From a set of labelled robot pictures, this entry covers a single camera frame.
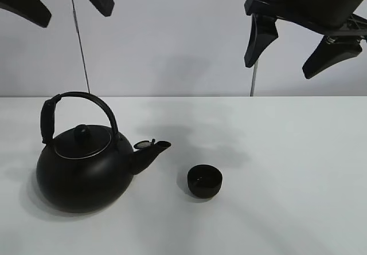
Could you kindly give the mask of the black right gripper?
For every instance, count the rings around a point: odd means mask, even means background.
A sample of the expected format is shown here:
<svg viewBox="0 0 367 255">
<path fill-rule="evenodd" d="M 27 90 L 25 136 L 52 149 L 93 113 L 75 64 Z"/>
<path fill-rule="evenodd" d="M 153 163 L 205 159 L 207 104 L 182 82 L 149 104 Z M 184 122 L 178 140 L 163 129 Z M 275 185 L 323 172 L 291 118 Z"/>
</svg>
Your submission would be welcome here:
<svg viewBox="0 0 367 255">
<path fill-rule="evenodd" d="M 253 67 L 264 50 L 279 37 L 277 19 L 329 35 L 322 38 L 304 63 L 302 71 L 306 79 L 359 56 L 361 40 L 366 39 L 366 19 L 355 15 L 354 11 L 363 1 L 246 0 L 245 13 L 252 16 L 252 25 L 244 55 L 245 66 Z"/>
</svg>

